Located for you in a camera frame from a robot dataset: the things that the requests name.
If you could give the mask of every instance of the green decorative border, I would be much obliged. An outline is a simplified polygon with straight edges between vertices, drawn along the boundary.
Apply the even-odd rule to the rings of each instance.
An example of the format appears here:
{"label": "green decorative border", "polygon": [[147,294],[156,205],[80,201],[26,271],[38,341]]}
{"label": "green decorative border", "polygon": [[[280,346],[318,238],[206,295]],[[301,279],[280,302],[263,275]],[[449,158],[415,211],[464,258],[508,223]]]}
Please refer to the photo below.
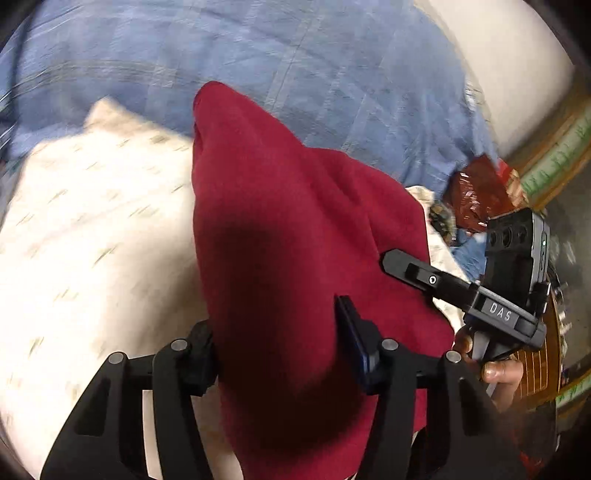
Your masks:
{"label": "green decorative border", "polygon": [[583,113],[560,141],[523,175],[521,185],[528,198],[535,199],[566,173],[590,143],[591,102],[588,102]]}
{"label": "green decorative border", "polygon": [[591,388],[591,373],[587,375],[582,382],[576,384],[573,388],[569,388],[566,392],[561,393],[556,397],[556,408],[564,407],[567,403],[580,397],[589,388]]}

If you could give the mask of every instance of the blue bedsheet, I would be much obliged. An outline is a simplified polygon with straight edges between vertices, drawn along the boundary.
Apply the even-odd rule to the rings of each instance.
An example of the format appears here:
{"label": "blue bedsheet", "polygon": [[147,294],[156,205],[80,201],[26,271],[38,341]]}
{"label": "blue bedsheet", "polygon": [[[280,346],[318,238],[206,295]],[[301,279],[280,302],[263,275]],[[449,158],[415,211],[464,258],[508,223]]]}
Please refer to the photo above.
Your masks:
{"label": "blue bedsheet", "polygon": [[[0,55],[0,96],[15,38]],[[208,80],[307,145],[438,196],[474,155],[496,158],[453,46],[411,0],[46,0],[18,64],[12,171],[39,141],[79,131],[104,96],[191,135]]]}

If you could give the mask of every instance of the red towel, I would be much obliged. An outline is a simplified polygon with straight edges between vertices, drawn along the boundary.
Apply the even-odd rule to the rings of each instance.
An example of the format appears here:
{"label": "red towel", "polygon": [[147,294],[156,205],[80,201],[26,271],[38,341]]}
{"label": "red towel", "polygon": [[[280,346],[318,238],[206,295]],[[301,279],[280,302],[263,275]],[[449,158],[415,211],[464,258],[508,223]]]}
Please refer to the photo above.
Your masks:
{"label": "red towel", "polygon": [[[356,472],[376,397],[337,348],[335,295],[384,336],[440,356],[453,332],[380,253],[429,261],[421,206],[380,171],[307,148],[217,82],[194,103],[194,233],[220,359],[226,434],[246,480],[343,480]],[[415,429],[426,422],[417,396]]]}

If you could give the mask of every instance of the black bracket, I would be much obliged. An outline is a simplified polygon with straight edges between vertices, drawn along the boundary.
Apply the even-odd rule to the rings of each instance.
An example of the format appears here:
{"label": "black bracket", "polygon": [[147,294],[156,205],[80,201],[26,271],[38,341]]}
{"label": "black bracket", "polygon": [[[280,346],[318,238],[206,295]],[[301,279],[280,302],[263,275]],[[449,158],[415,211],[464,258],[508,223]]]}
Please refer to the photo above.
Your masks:
{"label": "black bracket", "polygon": [[422,290],[429,297],[446,301],[467,314],[464,317],[466,325],[480,332],[475,337],[474,359],[497,360],[520,348],[537,351],[544,345],[546,325],[534,313],[541,315],[545,312],[549,284],[536,285],[538,302],[534,313],[530,313],[487,288],[467,283],[401,250],[387,251],[381,264],[383,271],[391,277]]}
{"label": "black bracket", "polygon": [[156,355],[109,355],[76,403],[41,480],[148,480],[142,391],[154,391],[154,423],[163,477],[212,480],[191,406],[217,377],[211,331],[195,325]]}
{"label": "black bracket", "polygon": [[[358,383],[378,394],[358,480],[525,479],[491,399],[462,356],[433,358],[384,339],[349,297],[336,297],[339,343]],[[427,389],[427,427],[413,445],[415,391]]]}

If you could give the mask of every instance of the fingernail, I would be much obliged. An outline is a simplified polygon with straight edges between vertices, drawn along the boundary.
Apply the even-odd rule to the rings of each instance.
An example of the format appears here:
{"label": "fingernail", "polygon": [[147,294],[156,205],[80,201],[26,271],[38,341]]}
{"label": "fingernail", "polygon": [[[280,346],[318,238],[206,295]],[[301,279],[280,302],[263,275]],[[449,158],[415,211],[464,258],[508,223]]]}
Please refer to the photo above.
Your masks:
{"label": "fingernail", "polygon": [[486,380],[494,379],[498,374],[498,370],[496,369],[496,365],[492,362],[488,362],[482,368],[482,378]]}

